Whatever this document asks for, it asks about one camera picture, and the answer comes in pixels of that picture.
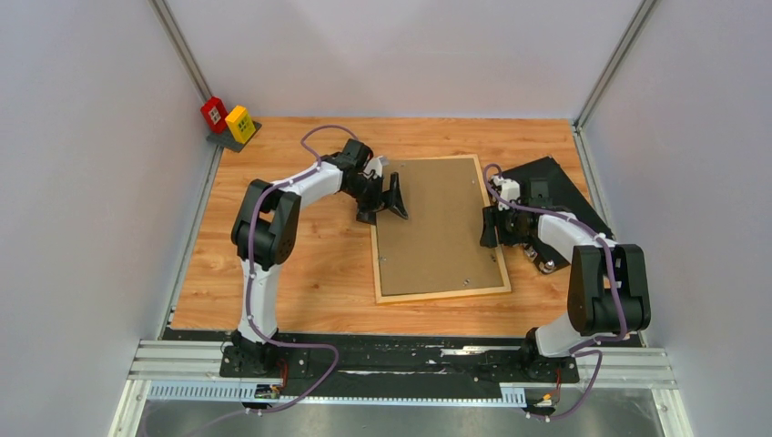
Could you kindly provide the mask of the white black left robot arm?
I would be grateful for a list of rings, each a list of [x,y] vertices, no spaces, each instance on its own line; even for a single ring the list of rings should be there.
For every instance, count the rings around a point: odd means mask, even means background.
[[[342,192],[355,200],[355,218],[361,223],[375,225],[384,210],[409,217],[400,175],[387,174],[387,165],[387,158],[350,139],[339,152],[315,155],[300,173],[249,183],[230,234],[244,283],[242,313],[232,335],[234,351],[244,358],[239,370],[267,376],[278,367],[280,345],[274,336],[279,277],[295,248],[303,209]]]

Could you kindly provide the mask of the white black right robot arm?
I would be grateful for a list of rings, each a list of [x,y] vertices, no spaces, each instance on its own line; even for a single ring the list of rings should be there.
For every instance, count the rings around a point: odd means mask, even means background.
[[[542,380],[554,371],[556,359],[649,327],[645,254],[639,246],[609,239],[573,212],[553,208],[539,188],[527,198],[520,183],[502,176],[485,186],[493,204],[482,211],[481,246],[520,246],[541,272],[550,263],[570,269],[565,313],[531,329],[523,342],[519,358],[525,376]]]

